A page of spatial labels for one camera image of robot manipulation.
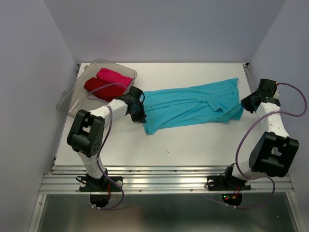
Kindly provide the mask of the turquoise t shirt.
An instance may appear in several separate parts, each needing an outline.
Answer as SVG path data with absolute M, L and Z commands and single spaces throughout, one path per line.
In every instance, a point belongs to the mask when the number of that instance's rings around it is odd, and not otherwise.
M 193 87 L 171 88 L 144 93 L 147 135 L 159 129 L 239 120 L 238 78 Z

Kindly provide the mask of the clear plastic bin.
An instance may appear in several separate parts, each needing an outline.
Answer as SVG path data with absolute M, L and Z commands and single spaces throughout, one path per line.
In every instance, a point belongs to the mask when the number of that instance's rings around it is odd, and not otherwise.
M 56 106 L 57 110 L 70 117 L 75 117 L 76 113 L 81 109 L 90 111 L 106 105 L 106 101 L 101 102 L 88 99 L 88 91 L 84 89 L 86 81 L 95 77 L 101 68 L 110 69 L 130 77 L 133 80 L 135 80 L 138 75 L 135 70 L 123 65 L 109 62 L 101 58 L 95 59 L 89 63 L 86 68 L 81 67 L 79 69 L 79 76 L 69 90 L 62 94 L 62 98 Z

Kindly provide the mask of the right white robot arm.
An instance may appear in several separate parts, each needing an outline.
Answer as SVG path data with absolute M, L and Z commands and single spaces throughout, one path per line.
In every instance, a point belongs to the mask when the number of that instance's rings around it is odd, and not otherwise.
M 222 177 L 223 185 L 232 189 L 239 182 L 258 177 L 285 177 L 299 149 L 299 142 L 290 137 L 281 119 L 278 83 L 261 79 L 254 93 L 241 100 L 250 113 L 257 113 L 263 134 L 253 148 L 248 160 L 227 167 Z

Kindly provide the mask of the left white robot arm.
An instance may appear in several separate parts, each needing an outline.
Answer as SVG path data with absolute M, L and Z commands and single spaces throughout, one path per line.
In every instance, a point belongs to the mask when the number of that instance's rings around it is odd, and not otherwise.
M 113 120 L 130 115 L 132 122 L 145 123 L 144 100 L 143 91 L 131 87 L 127 93 L 116 97 L 107 105 L 76 113 L 67 144 L 81 158 L 86 176 L 91 179 L 90 183 L 96 190 L 103 190 L 107 186 L 107 170 L 101 162 L 100 152 L 110 134 Z

